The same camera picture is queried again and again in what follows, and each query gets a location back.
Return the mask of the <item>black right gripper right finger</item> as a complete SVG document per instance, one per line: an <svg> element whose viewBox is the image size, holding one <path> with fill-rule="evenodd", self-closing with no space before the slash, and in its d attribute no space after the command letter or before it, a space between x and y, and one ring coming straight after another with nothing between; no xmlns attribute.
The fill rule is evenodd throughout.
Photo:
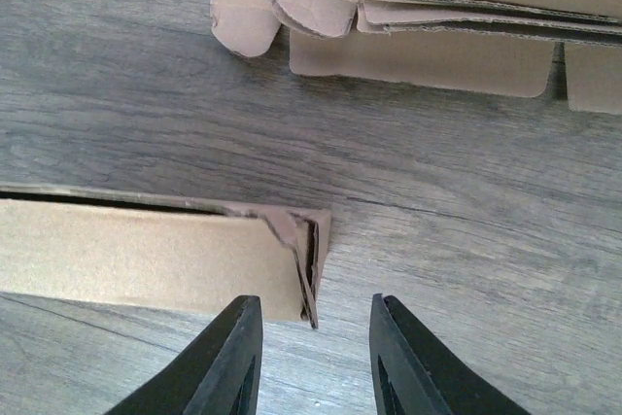
<svg viewBox="0 0 622 415"><path fill-rule="evenodd" d="M393 295L372 298L369 351L379 414L529 414L463 363Z"/></svg>

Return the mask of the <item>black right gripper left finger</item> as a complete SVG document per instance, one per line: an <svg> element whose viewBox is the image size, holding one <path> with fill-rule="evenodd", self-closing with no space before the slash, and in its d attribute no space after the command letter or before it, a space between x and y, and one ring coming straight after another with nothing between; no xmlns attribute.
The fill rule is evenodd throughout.
<svg viewBox="0 0 622 415"><path fill-rule="evenodd" d="M262 341L260 299L240 295L168 366L108 412L255 414Z"/></svg>

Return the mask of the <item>cardboard box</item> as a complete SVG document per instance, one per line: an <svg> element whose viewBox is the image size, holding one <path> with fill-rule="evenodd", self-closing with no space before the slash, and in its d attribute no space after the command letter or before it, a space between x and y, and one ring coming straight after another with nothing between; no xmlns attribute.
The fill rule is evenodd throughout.
<svg viewBox="0 0 622 415"><path fill-rule="evenodd" d="M325 209L5 184L1 288L204 314L255 295L316 326L330 227Z"/></svg>

